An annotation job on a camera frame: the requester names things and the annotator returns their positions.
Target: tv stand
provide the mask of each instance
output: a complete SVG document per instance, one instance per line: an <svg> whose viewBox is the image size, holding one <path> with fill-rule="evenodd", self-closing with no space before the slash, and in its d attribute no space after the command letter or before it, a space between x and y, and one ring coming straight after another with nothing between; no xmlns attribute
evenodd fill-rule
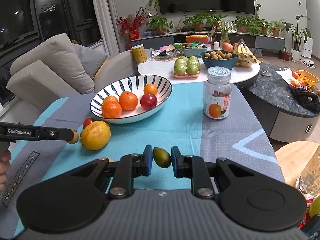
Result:
<svg viewBox="0 0 320 240"><path fill-rule="evenodd" d="M141 37L131 41L131 46L143 44L144 49L159 49L161 46L170 45L177 42L187 42L186 36L188 35L203 35L209 34L208 31L203 32L180 32L180 33L168 33L163 35L154 35L151 37ZM216 40L220 41L221 33L216 32ZM238 43L240 39L243 39L249 48L259 49L274 49L284 50L285 39L281 37L273 37L271 35L251 35L249 33L230 32L229 39L231 44Z"/></svg>

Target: black marble tabletop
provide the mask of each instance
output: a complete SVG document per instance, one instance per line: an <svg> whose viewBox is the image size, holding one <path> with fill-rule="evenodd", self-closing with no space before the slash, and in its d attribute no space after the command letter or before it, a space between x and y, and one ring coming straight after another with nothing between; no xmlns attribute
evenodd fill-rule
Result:
<svg viewBox="0 0 320 240"><path fill-rule="evenodd" d="M293 98L287 82L276 72L279 68L276 65L260 63L260 70L269 71L271 76L259 74L256 82L246 88L257 97L280 108L279 110L284 109L298 115L318 116L319 114L304 109Z"/></svg>

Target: white curtain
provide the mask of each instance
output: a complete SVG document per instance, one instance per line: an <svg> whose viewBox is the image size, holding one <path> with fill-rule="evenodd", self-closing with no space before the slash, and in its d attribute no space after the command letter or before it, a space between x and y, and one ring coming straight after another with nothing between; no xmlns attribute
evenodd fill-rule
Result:
<svg viewBox="0 0 320 240"><path fill-rule="evenodd" d="M103 43L108 54L115 56L125 51L116 27L117 9L115 0L93 0L93 5Z"/></svg>

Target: yellow can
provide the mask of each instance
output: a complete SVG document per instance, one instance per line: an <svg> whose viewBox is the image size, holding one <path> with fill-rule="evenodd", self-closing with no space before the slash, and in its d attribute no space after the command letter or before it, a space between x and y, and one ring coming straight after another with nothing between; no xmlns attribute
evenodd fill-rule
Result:
<svg viewBox="0 0 320 240"><path fill-rule="evenodd" d="M148 60L146 52L144 51L143 44L134 46L131 48L131 50L132 50L134 60L136 61L137 64L146 62Z"/></svg>

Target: bunch of bananas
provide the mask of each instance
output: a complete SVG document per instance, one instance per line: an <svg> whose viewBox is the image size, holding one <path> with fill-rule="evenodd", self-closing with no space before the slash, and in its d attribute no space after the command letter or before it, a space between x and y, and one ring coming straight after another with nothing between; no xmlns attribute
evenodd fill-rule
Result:
<svg viewBox="0 0 320 240"><path fill-rule="evenodd" d="M257 58L252 54L244 40L239 40L238 44L233 49L233 53L238 55L236 66L251 67L252 64L257 63Z"/></svg>

